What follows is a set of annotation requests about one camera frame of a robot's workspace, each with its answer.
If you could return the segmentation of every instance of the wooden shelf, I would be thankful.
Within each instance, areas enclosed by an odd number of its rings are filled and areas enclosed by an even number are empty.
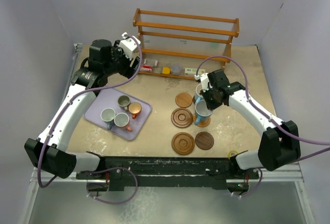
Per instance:
[[[146,74],[146,75],[153,75],[153,76],[163,76],[163,77],[170,77],[170,78],[183,78],[183,79],[190,79],[192,81],[195,80],[194,77],[187,77],[187,76],[181,76],[181,75],[173,75],[173,74],[163,74],[163,73],[153,73],[153,72],[145,72],[140,71],[140,74]]]
[[[169,20],[172,20],[175,22],[177,19],[167,18],[164,20],[164,23],[162,23],[162,20],[160,17],[156,19],[151,19],[151,21],[157,20],[157,23],[155,22],[144,22],[141,20],[141,15],[155,15],[155,16],[165,16],[165,17],[173,17],[173,18],[179,18],[179,19],[185,19],[183,22],[184,25],[177,25],[177,24],[169,24]],[[195,27],[195,26],[188,26],[186,24],[191,23],[191,19],[194,20],[203,20],[198,26],[203,26],[206,23],[204,21],[210,21],[210,22],[222,22],[226,23],[225,30],[223,29],[214,29],[214,28],[203,28],[203,27]],[[232,27],[228,28],[228,23],[232,23]],[[143,53],[151,53],[151,54],[160,54],[160,55],[170,55],[170,56],[180,56],[180,57],[189,57],[189,58],[196,58],[196,59],[206,59],[211,55],[202,55],[202,54],[194,54],[194,53],[185,53],[185,52],[175,52],[169,50],[158,50],[158,49],[147,49],[143,47],[143,36],[155,36],[155,37],[165,37],[165,38],[172,38],[172,39],[184,39],[184,40],[193,40],[193,41],[201,41],[201,42],[210,42],[210,43],[220,43],[225,44],[225,49],[223,51],[222,56],[231,57],[232,53],[232,41],[233,37],[238,37],[239,35],[239,20],[238,19],[223,19],[223,18],[215,18],[215,17],[206,17],[206,16],[199,16],[199,15],[189,15],[189,14],[179,14],[179,13],[170,13],[170,12],[160,12],[160,11],[145,11],[140,10],[139,8],[136,9],[134,18],[133,18],[133,26],[138,27],[138,39],[141,40],[142,44],[142,52]],[[148,31],[143,31],[143,27],[148,27]],[[189,31],[189,34],[199,33],[199,34],[206,34],[208,37],[202,37],[202,35],[194,36],[194,35],[183,35],[187,33],[181,33],[181,34],[175,34],[175,32],[171,33],[165,33],[165,32],[159,32],[159,29],[163,30],[179,30],[179,31]],[[218,39],[214,35],[219,35],[223,38],[223,36],[227,36],[228,39]],[[223,58],[223,57],[216,57],[211,60],[219,61],[221,64],[221,68],[224,70],[226,63],[229,63],[230,60]],[[148,75],[158,75],[158,76],[164,76],[164,77],[173,77],[173,78],[186,78],[186,79],[192,79],[193,77],[186,77],[186,76],[180,76],[180,75],[172,75],[172,74],[162,74],[162,73],[151,73],[151,72],[140,72],[141,74],[148,74]]]

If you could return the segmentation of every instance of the orange cup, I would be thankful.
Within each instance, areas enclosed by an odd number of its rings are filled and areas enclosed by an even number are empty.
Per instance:
[[[132,114],[132,118],[136,119],[141,114],[142,106],[140,103],[131,103],[128,111]]]

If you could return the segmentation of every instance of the purple tray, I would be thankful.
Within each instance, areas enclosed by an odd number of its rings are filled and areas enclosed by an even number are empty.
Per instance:
[[[134,102],[138,102],[142,105],[142,112],[141,114],[136,118],[133,119],[131,113],[129,112],[125,112],[123,109],[121,109],[117,103],[117,99],[121,96],[121,95],[127,95],[130,98],[130,102],[134,103]],[[133,129],[132,132],[129,131],[125,131],[122,130],[121,128],[117,127],[117,126],[113,126],[111,131],[117,135],[119,135],[120,137],[126,139],[126,140],[133,140],[135,139],[135,137],[138,135],[138,133],[140,132],[143,124],[145,123],[146,119],[148,118],[148,116],[150,115],[150,112],[152,110],[152,107],[150,104],[137,99],[127,93],[124,93],[120,90],[111,88],[111,89],[106,89],[106,90],[102,90],[97,98],[94,100],[94,102],[91,104],[91,106],[89,106],[88,110],[85,112],[84,117],[86,120],[95,123],[96,125],[107,129],[107,124],[102,121],[101,119],[101,112],[105,109],[105,108],[113,108],[115,110],[115,113],[127,113],[129,116],[129,125],[130,127]]]

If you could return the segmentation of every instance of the small container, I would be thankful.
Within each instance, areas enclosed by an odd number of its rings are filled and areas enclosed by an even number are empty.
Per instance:
[[[163,67],[162,74],[170,74],[171,69],[168,67]]]
[[[182,66],[180,64],[171,65],[171,74],[179,75],[182,70]]]

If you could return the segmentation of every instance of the wooden coaster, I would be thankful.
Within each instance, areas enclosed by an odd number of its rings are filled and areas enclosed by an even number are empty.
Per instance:
[[[196,145],[203,150],[209,150],[214,145],[214,138],[208,132],[200,132],[195,137]]]
[[[189,127],[192,124],[192,113],[185,108],[178,108],[172,112],[172,123],[177,127]]]
[[[187,108],[191,105],[192,103],[192,97],[190,94],[186,92],[179,93],[175,97],[175,102],[177,106],[182,107],[182,108]]]
[[[187,155],[194,150],[195,141],[188,133],[177,133],[172,139],[173,150],[180,155]]]
[[[196,121],[196,115],[194,114],[193,116],[193,121]],[[211,123],[211,118],[209,117],[208,119],[201,121],[197,126],[198,127],[207,127]]]

